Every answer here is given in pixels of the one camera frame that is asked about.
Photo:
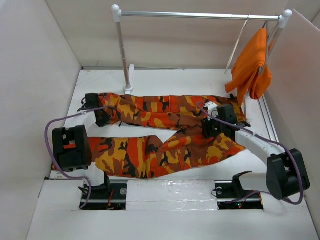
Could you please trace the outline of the orange camouflage trousers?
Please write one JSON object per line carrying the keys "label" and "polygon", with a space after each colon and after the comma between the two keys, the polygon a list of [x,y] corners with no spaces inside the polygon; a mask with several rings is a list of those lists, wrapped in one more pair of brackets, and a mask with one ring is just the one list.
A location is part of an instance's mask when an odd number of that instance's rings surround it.
{"label": "orange camouflage trousers", "polygon": [[111,124],[88,136],[92,164],[114,177],[151,179],[217,164],[244,147],[224,134],[205,138],[206,115],[199,102],[231,104],[238,121],[245,115],[235,97],[214,95],[134,96],[98,93],[109,99]]}

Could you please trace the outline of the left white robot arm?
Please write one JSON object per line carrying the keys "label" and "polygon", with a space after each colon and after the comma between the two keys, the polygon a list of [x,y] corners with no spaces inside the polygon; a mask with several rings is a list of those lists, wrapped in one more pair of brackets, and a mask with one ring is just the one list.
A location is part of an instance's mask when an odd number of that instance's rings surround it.
{"label": "left white robot arm", "polygon": [[[68,116],[65,119],[94,112],[97,125],[99,127],[105,126],[111,117],[105,112],[105,108],[109,106],[103,106],[102,100],[106,100],[107,103],[110,102],[103,94],[87,93],[81,101],[82,107],[77,111],[77,114]],[[86,187],[80,189],[85,195],[93,191],[98,197],[104,199],[111,194],[111,183],[106,173],[104,174],[104,181],[97,182],[95,186],[92,186],[88,176],[68,175],[74,170],[88,170],[93,162],[93,154],[84,125],[77,125],[71,128],[55,128],[52,130],[52,145],[53,150],[50,151],[50,155],[57,170],[69,180],[86,181]]]}

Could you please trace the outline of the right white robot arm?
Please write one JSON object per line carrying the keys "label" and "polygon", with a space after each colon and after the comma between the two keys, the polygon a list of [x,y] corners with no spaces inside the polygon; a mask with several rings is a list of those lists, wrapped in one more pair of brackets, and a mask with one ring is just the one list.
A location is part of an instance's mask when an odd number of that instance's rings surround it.
{"label": "right white robot arm", "polygon": [[206,116],[202,120],[202,132],[206,138],[224,134],[266,166],[265,173],[244,171],[232,177],[230,189],[235,195],[231,197],[232,203],[260,193],[270,194],[291,205],[302,203],[304,192],[310,188],[310,180],[299,150],[288,149],[254,132],[248,122],[237,120],[231,104],[217,105],[209,101],[198,102],[197,106]]}

